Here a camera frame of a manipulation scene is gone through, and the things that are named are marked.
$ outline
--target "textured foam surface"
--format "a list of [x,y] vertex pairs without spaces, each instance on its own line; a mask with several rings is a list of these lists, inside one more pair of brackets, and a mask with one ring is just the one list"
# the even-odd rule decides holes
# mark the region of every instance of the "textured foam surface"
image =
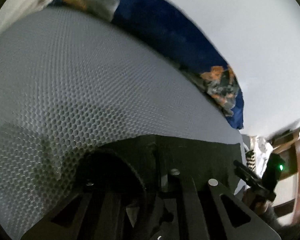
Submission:
[[0,223],[13,240],[69,194],[85,151],[152,133],[242,141],[160,55],[89,15],[47,8],[0,37]]

